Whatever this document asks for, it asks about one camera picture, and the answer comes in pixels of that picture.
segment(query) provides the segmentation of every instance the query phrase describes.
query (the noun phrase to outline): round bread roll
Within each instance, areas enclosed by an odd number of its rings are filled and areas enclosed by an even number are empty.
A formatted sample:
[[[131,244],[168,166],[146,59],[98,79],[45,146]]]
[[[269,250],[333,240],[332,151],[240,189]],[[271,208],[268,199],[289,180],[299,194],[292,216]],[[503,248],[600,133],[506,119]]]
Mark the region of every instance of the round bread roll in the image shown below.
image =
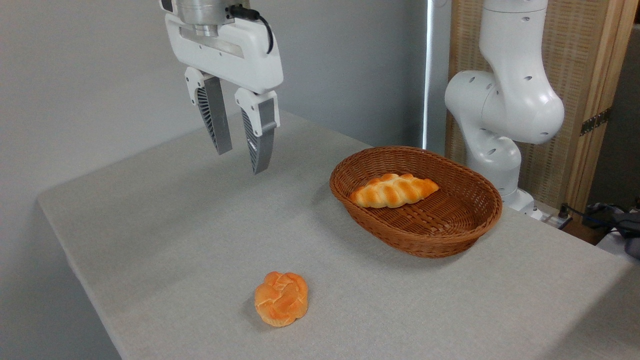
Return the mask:
[[[349,199],[363,208],[398,208],[425,199],[439,188],[432,180],[411,174],[384,174],[357,188]]]
[[[269,325],[289,325],[307,313],[307,292],[302,276],[270,272],[255,289],[255,310]]]

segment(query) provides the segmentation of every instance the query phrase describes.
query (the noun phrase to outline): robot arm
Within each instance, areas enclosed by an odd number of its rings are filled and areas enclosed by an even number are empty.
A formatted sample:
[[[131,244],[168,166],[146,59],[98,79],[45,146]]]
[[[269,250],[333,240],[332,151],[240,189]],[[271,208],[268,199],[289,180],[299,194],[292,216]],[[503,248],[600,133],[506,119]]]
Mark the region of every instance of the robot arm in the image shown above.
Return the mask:
[[[280,126],[275,89],[283,81],[278,44],[268,23],[248,0],[159,0],[191,102],[198,106],[219,154],[231,150],[220,80],[240,86],[253,172],[269,165],[273,135]]]
[[[485,0],[480,50],[493,73],[460,72],[445,92],[465,139],[467,165],[495,185],[505,205],[528,215],[533,199],[518,189],[522,157],[513,140],[547,142],[564,119],[542,64],[546,10],[547,0]]]

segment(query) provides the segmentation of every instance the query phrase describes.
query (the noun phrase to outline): bread roll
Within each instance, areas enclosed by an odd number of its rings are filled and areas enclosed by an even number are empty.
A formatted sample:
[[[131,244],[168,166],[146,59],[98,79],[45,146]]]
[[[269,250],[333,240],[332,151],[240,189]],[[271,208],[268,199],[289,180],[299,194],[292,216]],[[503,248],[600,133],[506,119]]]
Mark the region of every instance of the bread roll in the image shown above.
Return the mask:
[[[255,289],[255,310],[269,325],[289,325],[307,313],[307,292],[302,276],[270,272]]]
[[[438,189],[430,179],[418,179],[411,174],[384,174],[357,188],[349,198],[363,208],[398,208],[414,204]]]

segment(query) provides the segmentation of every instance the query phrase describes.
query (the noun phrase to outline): gray wall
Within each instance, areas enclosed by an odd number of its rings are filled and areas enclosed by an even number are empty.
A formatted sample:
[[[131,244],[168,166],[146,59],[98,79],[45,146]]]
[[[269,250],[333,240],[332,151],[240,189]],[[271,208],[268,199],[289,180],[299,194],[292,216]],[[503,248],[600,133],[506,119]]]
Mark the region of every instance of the gray wall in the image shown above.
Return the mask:
[[[419,145],[422,1],[327,3],[252,1],[280,42],[282,108],[373,145]],[[0,359],[117,358],[35,199],[200,129],[184,66],[156,0],[1,6]]]
[[[640,24],[631,31],[589,204],[629,207],[640,196]]]

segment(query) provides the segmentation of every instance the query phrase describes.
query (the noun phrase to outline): brown wicker basket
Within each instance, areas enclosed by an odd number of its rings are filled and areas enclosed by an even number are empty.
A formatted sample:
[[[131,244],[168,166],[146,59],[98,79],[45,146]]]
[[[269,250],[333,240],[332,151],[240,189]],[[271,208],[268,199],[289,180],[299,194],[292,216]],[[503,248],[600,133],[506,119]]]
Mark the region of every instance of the brown wicker basket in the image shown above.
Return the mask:
[[[400,208],[361,208],[349,195],[386,173],[429,178],[440,190]],[[422,258],[469,249],[502,214],[502,199],[482,175],[432,152],[406,146],[360,151],[335,167],[331,191],[353,220],[388,245]]]

